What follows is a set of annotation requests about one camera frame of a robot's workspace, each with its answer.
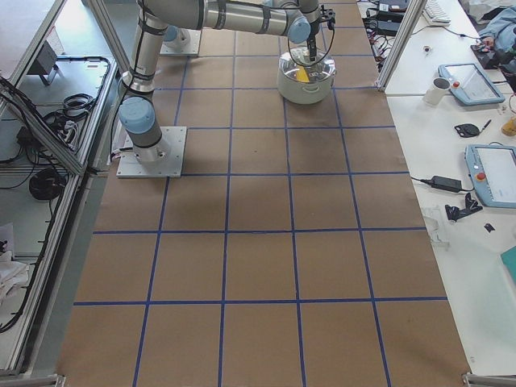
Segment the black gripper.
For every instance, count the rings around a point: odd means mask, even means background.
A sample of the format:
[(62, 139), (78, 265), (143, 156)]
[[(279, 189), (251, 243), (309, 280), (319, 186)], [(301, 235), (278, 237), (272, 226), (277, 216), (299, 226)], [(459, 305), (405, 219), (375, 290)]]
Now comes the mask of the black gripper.
[[(326, 24), (328, 29), (335, 28), (335, 12), (331, 8), (326, 8), (324, 5), (319, 7), (319, 24)], [(314, 36), (307, 40), (307, 48), (309, 52), (309, 62), (314, 63), (317, 59), (317, 44)]]

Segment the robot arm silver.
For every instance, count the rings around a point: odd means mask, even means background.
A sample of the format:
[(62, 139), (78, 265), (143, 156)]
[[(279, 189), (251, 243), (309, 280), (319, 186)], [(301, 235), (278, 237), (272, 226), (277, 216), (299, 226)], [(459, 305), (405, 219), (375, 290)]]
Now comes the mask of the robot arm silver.
[(154, 78), (158, 57), (197, 55), (201, 31), (243, 31), (284, 36), (290, 43), (305, 44), (303, 66), (322, 60), (316, 37), (325, 23), (335, 27), (335, 12), (317, 1), (140, 1), (131, 63), (123, 74), (125, 88), (118, 117), (126, 130), (136, 160), (151, 164), (164, 160), (171, 144), (160, 127), (154, 106)]

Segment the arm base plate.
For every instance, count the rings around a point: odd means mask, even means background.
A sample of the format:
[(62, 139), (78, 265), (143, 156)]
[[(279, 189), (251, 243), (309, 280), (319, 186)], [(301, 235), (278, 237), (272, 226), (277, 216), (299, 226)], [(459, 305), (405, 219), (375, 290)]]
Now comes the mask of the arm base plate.
[(120, 178), (180, 177), (182, 172), (186, 127), (161, 127), (162, 137), (150, 148), (135, 147), (125, 134), (123, 148), (119, 153), (116, 173)]
[(198, 56), (202, 32), (169, 26), (161, 45), (162, 56)]

